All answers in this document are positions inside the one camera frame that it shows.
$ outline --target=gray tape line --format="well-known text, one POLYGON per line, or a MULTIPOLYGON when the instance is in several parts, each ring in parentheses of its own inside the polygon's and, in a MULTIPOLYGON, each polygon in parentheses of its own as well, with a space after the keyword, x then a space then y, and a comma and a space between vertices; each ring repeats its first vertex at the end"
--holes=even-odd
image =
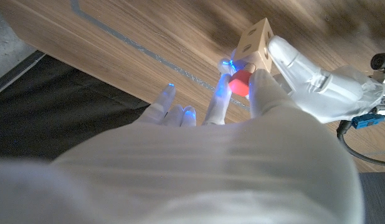
MULTIPOLYGON (((89 22, 91 22, 92 24, 98 26, 100 29, 104 30, 105 32, 111 34, 112 36, 124 41, 126 44, 134 47, 135 49, 139 50, 140 52, 143 52, 144 54, 150 56, 151 58, 161 62, 163 65, 177 71, 178 73, 184 75, 185 77, 189 78, 190 80, 198 83, 199 85, 207 88, 208 90, 211 90, 211 91, 214 91, 215 88, 213 86, 211 86, 210 84, 204 82, 203 80, 201 80, 200 78, 198 77, 195 77, 194 75, 192 75, 191 73, 185 71, 184 69, 182 68, 179 68, 177 65, 167 61, 165 58, 155 54, 154 52, 146 49, 145 47, 141 46, 140 44, 137 44, 137 42, 125 37, 124 35, 122 35, 121 33, 119 33, 118 31, 112 29, 111 27, 108 27, 107 25, 105 25, 104 23, 100 22, 99 20, 93 18, 91 15, 87 14, 86 12, 83 12, 81 9, 80 9, 80 6, 79 6, 79 1, 78 0, 70 0, 70 3, 71 3, 71 7, 72 7, 72 10, 73 12, 88 20, 89 22)), ((249 111, 249 107, 244 105, 243 103, 239 102, 238 100, 235 100, 233 98, 230 99, 231 103, 235 104, 235 105, 238 105, 240 107, 242 107, 243 109, 249 111)))

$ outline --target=wooden surface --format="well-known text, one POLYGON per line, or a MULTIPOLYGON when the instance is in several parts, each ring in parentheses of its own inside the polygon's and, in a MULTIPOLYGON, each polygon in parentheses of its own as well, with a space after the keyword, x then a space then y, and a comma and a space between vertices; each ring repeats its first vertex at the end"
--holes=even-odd
MULTIPOLYGON (((138 98, 152 102, 174 83, 175 103, 193 105, 198 123, 219 79, 217 62, 264 17, 275 35, 328 70, 350 64, 370 75, 371 57, 385 52, 385 1, 0 0, 0 10, 21 39, 138 98)), ((226 122, 247 120, 235 104, 247 100, 233 99, 226 122)), ((385 160, 385 124, 351 130, 346 140, 385 160)))

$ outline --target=white sleeve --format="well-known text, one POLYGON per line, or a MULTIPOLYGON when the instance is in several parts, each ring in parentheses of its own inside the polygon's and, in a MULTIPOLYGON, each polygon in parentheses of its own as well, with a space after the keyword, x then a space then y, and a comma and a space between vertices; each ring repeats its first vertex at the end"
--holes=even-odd
POLYGON ((0 163, 0 223, 361 224, 363 210, 350 155, 289 106, 224 126, 124 126, 51 166, 0 163))

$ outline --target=robotic hand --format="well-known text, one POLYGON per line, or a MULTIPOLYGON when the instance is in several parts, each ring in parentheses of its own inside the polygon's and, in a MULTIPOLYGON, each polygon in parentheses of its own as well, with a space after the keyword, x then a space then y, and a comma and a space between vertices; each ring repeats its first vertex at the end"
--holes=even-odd
MULTIPOLYGON (((384 85, 352 66, 328 72, 278 36, 270 39, 267 49, 281 71, 274 79, 303 111, 322 123, 352 120, 381 102, 384 85)), ((230 74, 241 69, 227 59, 221 60, 218 68, 221 73, 230 74)))
POLYGON ((77 180, 86 193, 79 205, 104 222, 362 223, 352 158, 267 71, 250 76, 252 119, 205 125, 224 124, 230 77, 222 75, 203 126, 191 127, 191 107, 166 114, 176 92, 169 85, 134 123, 52 166, 77 180))
MULTIPOLYGON (((224 124, 231 97, 231 90, 228 86, 230 78, 231 75, 229 74, 221 76, 202 125, 224 124)), ((151 123, 172 127, 196 126, 196 112, 192 106, 183 109, 181 105, 176 105, 169 111, 175 94, 176 88, 173 84, 169 84, 134 124, 151 123)))

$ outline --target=blue connector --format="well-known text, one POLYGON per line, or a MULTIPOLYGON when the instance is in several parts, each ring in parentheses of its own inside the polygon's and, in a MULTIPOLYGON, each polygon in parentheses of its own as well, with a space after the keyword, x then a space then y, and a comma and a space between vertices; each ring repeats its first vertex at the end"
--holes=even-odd
POLYGON ((371 125, 379 124, 384 121, 385 116, 380 114, 365 114, 352 119, 352 126, 356 129, 365 128, 371 125))

